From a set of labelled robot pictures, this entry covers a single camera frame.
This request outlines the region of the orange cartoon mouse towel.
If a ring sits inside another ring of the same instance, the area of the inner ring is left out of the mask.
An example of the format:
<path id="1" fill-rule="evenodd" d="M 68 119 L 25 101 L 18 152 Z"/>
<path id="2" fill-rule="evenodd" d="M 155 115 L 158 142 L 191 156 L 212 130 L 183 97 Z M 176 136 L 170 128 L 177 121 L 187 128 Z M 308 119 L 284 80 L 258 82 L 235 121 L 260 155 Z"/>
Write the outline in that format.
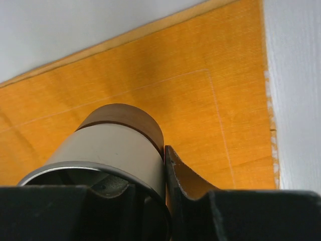
<path id="1" fill-rule="evenodd" d="M 149 113 L 165 143 L 214 185 L 277 188 L 261 20 L 262 1 L 221 1 L 1 85 L 1 184 L 42 166 L 98 107 L 126 103 Z"/>

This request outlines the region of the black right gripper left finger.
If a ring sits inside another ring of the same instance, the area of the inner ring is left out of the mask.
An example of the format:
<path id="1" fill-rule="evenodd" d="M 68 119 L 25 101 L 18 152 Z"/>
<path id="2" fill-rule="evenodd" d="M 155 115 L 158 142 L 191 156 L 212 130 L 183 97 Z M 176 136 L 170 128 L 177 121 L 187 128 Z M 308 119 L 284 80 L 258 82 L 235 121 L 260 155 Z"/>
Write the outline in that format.
<path id="1" fill-rule="evenodd" d="M 1 188 L 1 240 L 140 240 L 140 194 L 85 186 Z"/>

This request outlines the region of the metal cup brown base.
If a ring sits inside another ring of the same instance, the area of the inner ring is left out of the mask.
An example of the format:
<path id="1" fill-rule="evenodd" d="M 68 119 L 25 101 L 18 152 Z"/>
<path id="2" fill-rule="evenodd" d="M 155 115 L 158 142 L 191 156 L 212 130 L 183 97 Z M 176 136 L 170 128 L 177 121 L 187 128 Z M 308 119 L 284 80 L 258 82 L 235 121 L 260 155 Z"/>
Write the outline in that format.
<path id="1" fill-rule="evenodd" d="M 169 240 L 164 137 L 132 105 L 94 110 L 19 185 L 84 185 L 93 194 L 81 212 L 81 240 Z"/>

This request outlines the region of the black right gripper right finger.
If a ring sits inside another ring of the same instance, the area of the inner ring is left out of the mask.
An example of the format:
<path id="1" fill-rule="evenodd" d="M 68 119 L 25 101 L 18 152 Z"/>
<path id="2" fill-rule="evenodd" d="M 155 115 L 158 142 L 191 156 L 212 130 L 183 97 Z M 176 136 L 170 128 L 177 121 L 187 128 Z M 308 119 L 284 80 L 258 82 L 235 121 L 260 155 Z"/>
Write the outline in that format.
<path id="1" fill-rule="evenodd" d="M 320 196 L 302 190 L 222 190 L 165 147 L 173 240 L 320 240 Z"/>

